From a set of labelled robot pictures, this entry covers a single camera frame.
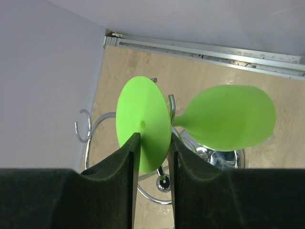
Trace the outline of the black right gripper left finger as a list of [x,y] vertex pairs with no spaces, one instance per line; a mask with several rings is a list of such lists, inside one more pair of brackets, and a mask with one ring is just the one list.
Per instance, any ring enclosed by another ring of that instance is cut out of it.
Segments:
[[77,173],[72,169],[1,169],[3,229],[131,229],[141,136]]

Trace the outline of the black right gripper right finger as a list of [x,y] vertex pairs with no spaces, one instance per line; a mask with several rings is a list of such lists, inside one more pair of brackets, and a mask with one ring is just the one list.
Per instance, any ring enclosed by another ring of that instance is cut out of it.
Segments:
[[177,229],[302,229],[303,169],[220,170],[172,135],[169,171]]

